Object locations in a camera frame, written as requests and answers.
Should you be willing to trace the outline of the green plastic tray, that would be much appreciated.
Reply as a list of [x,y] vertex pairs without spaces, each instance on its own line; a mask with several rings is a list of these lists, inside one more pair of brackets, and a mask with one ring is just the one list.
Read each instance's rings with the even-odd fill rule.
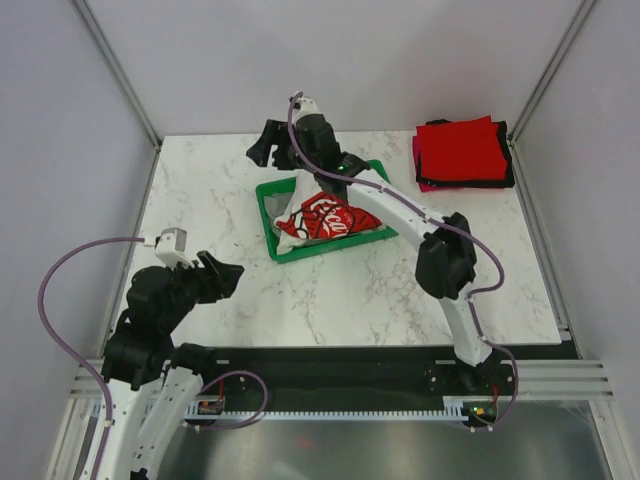
[[258,185],[256,197],[269,256],[279,264],[397,235],[372,215],[323,193],[305,172]]

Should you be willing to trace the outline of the white Coca-Cola t-shirt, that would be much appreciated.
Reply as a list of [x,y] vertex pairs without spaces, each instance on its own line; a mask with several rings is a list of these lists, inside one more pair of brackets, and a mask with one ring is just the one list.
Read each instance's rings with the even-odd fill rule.
[[270,223],[278,255],[386,227],[374,215],[324,192],[306,171],[297,173],[292,193],[289,219]]

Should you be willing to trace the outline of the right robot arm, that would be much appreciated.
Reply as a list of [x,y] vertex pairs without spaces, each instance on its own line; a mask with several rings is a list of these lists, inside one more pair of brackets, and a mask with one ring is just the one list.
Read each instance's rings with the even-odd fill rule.
[[438,300],[451,331],[460,386],[477,394],[493,383],[499,347],[484,333],[474,304],[483,291],[474,284],[476,252],[485,246],[465,216],[434,213],[393,187],[369,162],[341,149],[321,114],[267,120],[246,155],[259,167],[310,172],[324,192],[374,215],[413,246],[415,279]]

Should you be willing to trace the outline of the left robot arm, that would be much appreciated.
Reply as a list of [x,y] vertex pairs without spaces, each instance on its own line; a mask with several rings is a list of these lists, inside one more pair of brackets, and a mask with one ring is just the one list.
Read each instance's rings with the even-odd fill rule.
[[50,268],[39,287],[41,322],[53,340],[94,378],[102,392],[98,423],[86,459],[85,479],[154,479],[168,443],[192,399],[219,382],[212,349],[171,335],[199,304],[214,304],[235,292],[244,272],[201,251],[189,260],[177,247],[155,248],[161,263],[136,272],[127,307],[95,369],[53,329],[44,298]]

